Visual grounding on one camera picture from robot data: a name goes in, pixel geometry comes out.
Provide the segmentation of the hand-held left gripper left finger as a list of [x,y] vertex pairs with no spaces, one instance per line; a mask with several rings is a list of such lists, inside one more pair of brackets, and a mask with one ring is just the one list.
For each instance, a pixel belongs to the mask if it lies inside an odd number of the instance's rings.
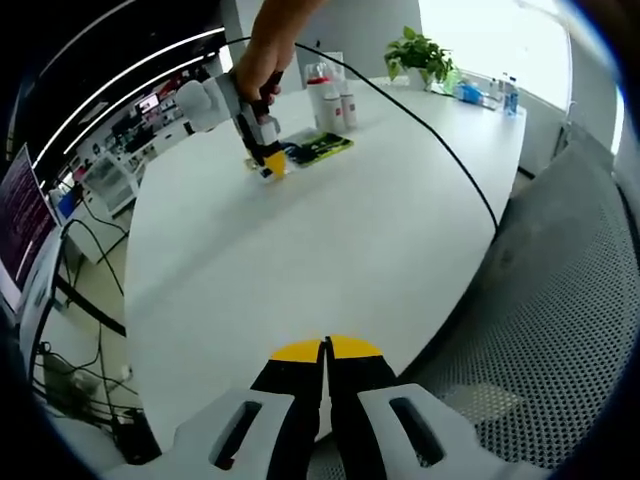
[[230,389],[181,424],[173,446],[105,479],[305,479],[319,431],[324,342],[276,351],[248,389]]

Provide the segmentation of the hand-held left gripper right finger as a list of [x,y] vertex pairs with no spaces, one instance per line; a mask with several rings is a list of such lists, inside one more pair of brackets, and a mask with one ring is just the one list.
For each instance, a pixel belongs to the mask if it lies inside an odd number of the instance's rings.
[[545,479],[484,449],[464,416],[402,383],[375,346],[327,338],[331,426],[349,479]]

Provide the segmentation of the person's right hand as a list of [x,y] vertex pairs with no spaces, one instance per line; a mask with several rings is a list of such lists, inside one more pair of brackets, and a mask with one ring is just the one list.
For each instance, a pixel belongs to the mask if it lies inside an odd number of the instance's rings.
[[234,67],[234,77],[240,97],[249,103],[258,101],[271,105],[281,87],[271,78],[283,73],[291,63],[295,46],[291,38],[253,36]]

